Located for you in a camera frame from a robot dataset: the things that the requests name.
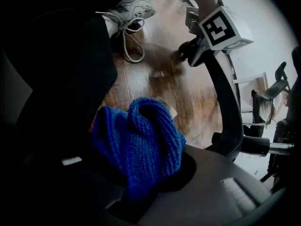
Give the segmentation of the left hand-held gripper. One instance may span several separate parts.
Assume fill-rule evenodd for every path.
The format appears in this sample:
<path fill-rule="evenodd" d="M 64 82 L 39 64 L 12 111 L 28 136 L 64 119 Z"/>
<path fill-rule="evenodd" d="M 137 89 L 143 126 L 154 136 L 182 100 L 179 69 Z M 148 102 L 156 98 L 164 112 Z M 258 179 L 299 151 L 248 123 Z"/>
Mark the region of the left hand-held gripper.
<path fill-rule="evenodd" d="M 189 32 L 198 36 L 196 51 L 189 61 L 190 67 L 197 67 L 203 63 L 202 54 L 207 50 L 207 43 L 211 50 L 235 50 L 254 42 L 253 34 L 239 15 L 230 8 L 219 6 L 204 20 L 199 21 L 198 9 L 187 7 L 185 24 Z"/>

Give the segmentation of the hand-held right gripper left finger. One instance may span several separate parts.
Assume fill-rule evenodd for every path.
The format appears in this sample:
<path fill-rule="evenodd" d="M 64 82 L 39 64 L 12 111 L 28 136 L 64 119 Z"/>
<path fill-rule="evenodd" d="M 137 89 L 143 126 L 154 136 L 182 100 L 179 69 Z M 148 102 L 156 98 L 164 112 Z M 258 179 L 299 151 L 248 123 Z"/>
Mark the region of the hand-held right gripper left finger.
<path fill-rule="evenodd" d="M 106 206 L 119 200 L 127 178 L 96 149 L 69 162 L 36 158 L 22 175 L 25 212 L 35 220 L 106 220 Z"/>

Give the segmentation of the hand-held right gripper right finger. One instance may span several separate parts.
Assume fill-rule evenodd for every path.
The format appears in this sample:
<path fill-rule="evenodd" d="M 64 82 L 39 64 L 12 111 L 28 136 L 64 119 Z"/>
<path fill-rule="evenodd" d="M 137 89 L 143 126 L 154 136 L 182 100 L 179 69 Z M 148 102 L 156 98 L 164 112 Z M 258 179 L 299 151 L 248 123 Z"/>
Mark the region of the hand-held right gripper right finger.
<path fill-rule="evenodd" d="M 190 145 L 184 150 L 196 162 L 194 176 L 181 190 L 158 194 L 138 226 L 224 226 L 271 197 L 229 158 Z"/>

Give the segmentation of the black office chair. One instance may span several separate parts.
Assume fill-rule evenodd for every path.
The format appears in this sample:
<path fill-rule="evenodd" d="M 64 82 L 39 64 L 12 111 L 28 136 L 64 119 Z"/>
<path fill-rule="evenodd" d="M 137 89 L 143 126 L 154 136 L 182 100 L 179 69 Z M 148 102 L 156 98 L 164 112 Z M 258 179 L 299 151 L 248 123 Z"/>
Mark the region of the black office chair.
<path fill-rule="evenodd" d="M 182 44 L 178 50 L 183 59 L 190 61 L 196 51 L 197 38 Z M 276 182 L 272 188 L 275 192 L 283 187 L 298 184 L 301 174 L 301 48 L 292 51 L 294 67 L 297 71 L 295 84 L 290 87 L 288 113 L 285 119 L 277 123 L 274 142 L 260 137 L 245 136 L 240 106 L 226 75 L 215 58 L 214 51 L 207 47 L 201 59 L 206 65 L 217 94 L 221 114 L 222 132 L 214 133 L 212 145 L 207 149 L 235 161 L 240 152 L 265 156 L 271 154 L 272 163 L 268 174 L 261 179 L 264 182 L 274 176 Z"/>

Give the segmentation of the blue cloth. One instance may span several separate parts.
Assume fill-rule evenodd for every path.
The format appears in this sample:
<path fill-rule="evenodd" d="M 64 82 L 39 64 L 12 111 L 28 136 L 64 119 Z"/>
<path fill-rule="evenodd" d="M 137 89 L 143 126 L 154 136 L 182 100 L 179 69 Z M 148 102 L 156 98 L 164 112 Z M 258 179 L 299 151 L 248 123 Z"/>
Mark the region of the blue cloth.
<path fill-rule="evenodd" d="M 127 178 L 130 201 L 146 199 L 151 189 L 181 166 L 186 140 L 167 108 L 141 97 L 127 112 L 101 107 L 92 132 L 93 146 Z"/>

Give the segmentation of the white desk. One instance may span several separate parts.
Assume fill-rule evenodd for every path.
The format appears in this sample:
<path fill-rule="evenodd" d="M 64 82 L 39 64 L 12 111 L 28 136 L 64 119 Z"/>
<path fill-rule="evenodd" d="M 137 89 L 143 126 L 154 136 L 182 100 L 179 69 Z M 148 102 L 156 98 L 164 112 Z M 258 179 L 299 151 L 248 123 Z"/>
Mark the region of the white desk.
<path fill-rule="evenodd" d="M 253 89 L 263 92 L 268 88 L 266 72 L 236 79 L 232 83 L 236 86 L 238 102 L 242 113 L 250 113 L 253 110 L 253 99 L 251 96 Z"/>

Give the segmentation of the person's grey shoe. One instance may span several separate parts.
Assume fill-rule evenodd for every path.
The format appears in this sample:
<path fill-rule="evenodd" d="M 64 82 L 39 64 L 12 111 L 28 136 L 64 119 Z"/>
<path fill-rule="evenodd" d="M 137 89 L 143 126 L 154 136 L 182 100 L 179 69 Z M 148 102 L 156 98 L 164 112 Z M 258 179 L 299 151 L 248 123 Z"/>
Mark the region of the person's grey shoe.
<path fill-rule="evenodd" d="M 156 14 L 155 5 L 151 0 L 122 0 L 106 12 L 96 11 L 106 23 L 109 37 L 121 37 L 125 59 L 133 64 L 144 59 L 145 52 L 141 44 L 131 36 L 139 32 L 145 25 L 145 20 Z M 133 59 L 127 51 L 126 38 L 130 38 L 138 48 L 139 58 Z"/>

